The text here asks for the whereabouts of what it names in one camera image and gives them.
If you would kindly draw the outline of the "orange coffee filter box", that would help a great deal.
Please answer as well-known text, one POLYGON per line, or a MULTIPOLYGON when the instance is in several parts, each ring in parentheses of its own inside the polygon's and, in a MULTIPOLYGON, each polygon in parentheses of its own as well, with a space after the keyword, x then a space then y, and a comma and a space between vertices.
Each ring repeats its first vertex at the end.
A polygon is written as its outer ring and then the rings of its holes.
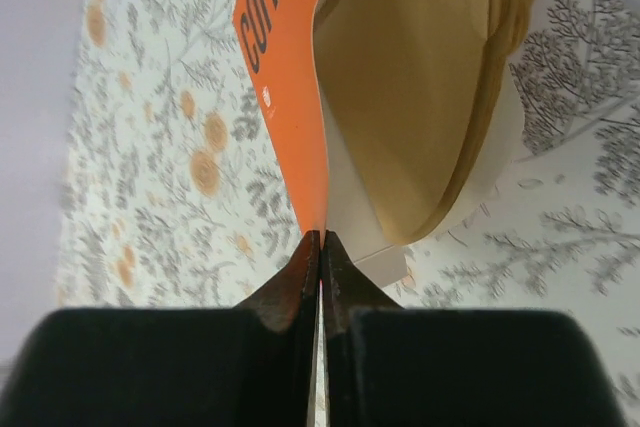
MULTIPOLYGON (((233 24, 301 231, 336 233, 355 265, 383 287, 406 275, 406 245, 384 237, 319 84, 314 55, 319 3, 236 0, 233 24)), ((523 126, 524 110, 507 65, 471 174, 449 213, 424 238, 461 223, 489 196, 523 126)))

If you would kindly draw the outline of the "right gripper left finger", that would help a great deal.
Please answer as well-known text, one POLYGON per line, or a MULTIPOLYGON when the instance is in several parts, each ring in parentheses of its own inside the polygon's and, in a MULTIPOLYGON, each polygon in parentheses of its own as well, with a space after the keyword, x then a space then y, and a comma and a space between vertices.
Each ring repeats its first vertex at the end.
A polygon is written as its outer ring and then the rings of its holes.
POLYGON ((61 309, 28 336, 5 426, 310 426, 320 236, 231 308, 61 309))

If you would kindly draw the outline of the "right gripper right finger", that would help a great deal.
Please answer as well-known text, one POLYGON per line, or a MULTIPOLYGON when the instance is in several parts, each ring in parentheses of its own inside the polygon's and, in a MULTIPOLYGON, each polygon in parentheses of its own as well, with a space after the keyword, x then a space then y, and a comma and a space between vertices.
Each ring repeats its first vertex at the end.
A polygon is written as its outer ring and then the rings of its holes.
POLYGON ((320 260, 332 426, 621 426, 600 357, 570 316, 404 308, 327 232, 320 260))

